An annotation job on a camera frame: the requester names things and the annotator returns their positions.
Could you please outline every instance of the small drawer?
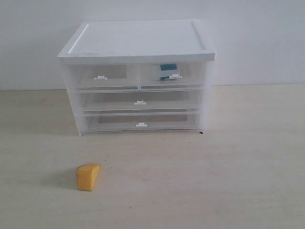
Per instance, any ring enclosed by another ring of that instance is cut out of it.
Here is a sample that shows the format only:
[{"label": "small drawer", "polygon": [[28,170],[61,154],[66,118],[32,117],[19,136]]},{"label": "small drawer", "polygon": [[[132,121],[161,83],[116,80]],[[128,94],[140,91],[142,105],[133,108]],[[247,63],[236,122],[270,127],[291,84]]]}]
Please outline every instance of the small drawer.
[{"label": "small drawer", "polygon": [[141,64],[141,89],[202,87],[205,75],[204,68],[205,64],[203,62]]},{"label": "small drawer", "polygon": [[135,110],[199,108],[202,91],[77,93],[81,110]]},{"label": "small drawer", "polygon": [[87,116],[81,132],[198,129],[198,114]]},{"label": "small drawer", "polygon": [[80,90],[137,90],[135,65],[70,66],[70,80]]}]

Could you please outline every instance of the white storage drawers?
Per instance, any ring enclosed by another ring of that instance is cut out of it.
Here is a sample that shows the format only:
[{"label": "white storage drawers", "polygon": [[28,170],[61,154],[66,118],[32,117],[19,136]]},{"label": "white storage drawers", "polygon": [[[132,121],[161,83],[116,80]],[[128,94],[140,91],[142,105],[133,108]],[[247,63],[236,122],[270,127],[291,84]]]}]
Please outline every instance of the white storage drawers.
[{"label": "white storage drawers", "polygon": [[204,131],[215,51],[198,20],[85,22],[59,54],[80,135]]}]

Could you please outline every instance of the drawer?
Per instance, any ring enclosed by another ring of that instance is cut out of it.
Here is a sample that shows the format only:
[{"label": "drawer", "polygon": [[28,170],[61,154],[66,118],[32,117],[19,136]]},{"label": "drawer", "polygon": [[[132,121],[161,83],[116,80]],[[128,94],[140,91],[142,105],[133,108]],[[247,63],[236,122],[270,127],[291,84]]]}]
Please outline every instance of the drawer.
[{"label": "drawer", "polygon": [[87,116],[82,134],[99,131],[197,129],[198,114]]},{"label": "drawer", "polygon": [[138,90],[135,65],[76,65],[68,71],[70,84],[76,89]]},{"label": "drawer", "polygon": [[179,62],[168,64],[141,64],[142,90],[166,88],[198,88],[204,85],[204,62]]},{"label": "drawer", "polygon": [[202,91],[78,93],[81,110],[199,108]]}]

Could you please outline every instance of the translucent drawer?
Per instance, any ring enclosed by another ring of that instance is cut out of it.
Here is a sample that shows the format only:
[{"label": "translucent drawer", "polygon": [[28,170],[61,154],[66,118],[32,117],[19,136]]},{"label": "translucent drawer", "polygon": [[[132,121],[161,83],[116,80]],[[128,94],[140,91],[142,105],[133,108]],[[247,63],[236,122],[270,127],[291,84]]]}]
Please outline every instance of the translucent drawer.
[{"label": "translucent drawer", "polygon": [[82,135],[100,131],[198,129],[198,114],[86,116],[75,117],[84,122]]},{"label": "translucent drawer", "polygon": [[64,68],[68,89],[138,90],[135,65],[69,65]]},{"label": "translucent drawer", "polygon": [[179,62],[174,65],[177,66],[176,70],[162,71],[159,63],[141,64],[139,70],[141,89],[196,88],[204,85],[206,63]]},{"label": "translucent drawer", "polygon": [[202,91],[77,93],[81,111],[199,108]]}]

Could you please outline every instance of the yellow cheese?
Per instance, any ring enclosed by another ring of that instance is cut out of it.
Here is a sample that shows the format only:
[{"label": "yellow cheese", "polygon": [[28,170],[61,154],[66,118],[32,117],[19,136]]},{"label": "yellow cheese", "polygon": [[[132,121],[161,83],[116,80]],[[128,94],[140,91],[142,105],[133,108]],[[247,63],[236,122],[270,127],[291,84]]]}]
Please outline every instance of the yellow cheese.
[{"label": "yellow cheese", "polygon": [[85,164],[77,169],[77,188],[92,191],[101,165]]}]

